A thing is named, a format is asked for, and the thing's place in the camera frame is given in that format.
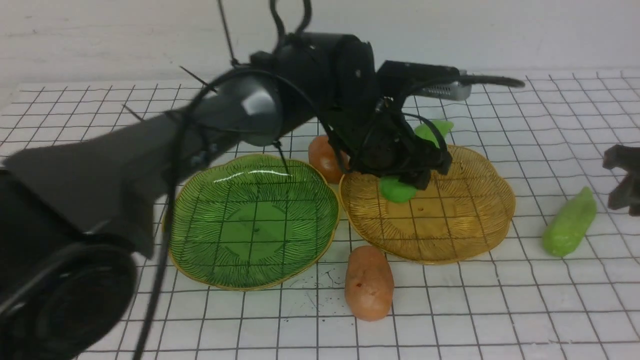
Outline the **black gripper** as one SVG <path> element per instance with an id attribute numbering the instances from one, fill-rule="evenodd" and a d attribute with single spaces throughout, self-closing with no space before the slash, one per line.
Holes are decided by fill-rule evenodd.
<path id="1" fill-rule="evenodd" d="M 413 85 L 462 73 L 452 66 L 386 60 L 361 104 L 327 112 L 336 145 L 349 156 L 349 170 L 376 177 L 398 176 L 401 183 L 418 191 L 427 189 L 432 171 L 447 174 L 452 157 L 444 139 L 437 138 L 436 148 L 418 137 L 402 105 Z"/>

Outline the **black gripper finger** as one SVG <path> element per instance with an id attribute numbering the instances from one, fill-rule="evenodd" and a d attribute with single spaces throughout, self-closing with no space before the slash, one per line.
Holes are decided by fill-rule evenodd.
<path id="1" fill-rule="evenodd" d="M 640 216 L 640 148 L 614 145 L 605 151 L 602 167 L 626 171 L 622 181 L 610 192 L 606 206 L 610 210 L 628 208 L 631 217 Z"/>

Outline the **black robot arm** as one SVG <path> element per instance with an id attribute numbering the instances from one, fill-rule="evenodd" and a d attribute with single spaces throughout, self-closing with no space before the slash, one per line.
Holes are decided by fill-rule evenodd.
<path id="1" fill-rule="evenodd" d="M 3 360 L 637 360 L 639 72 L 279 35 L 1 114 Z"/>

